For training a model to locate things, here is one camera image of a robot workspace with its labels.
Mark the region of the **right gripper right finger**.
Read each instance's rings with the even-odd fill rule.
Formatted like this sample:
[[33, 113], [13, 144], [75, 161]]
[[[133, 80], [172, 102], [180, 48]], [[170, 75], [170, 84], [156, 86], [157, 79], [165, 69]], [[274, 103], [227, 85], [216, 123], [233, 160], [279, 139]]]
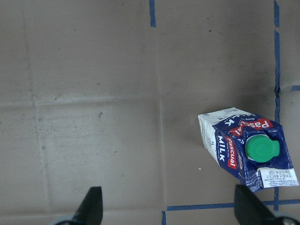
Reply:
[[289, 216], [276, 216], [244, 185], [235, 186], [234, 215], [240, 225], [298, 225], [300, 223]]

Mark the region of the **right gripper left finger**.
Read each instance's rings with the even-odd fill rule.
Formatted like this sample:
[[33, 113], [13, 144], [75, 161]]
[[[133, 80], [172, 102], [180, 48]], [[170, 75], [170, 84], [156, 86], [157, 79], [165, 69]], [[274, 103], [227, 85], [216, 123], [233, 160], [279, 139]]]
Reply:
[[91, 187], [71, 218], [59, 219], [51, 225], [100, 225], [103, 220], [102, 188]]

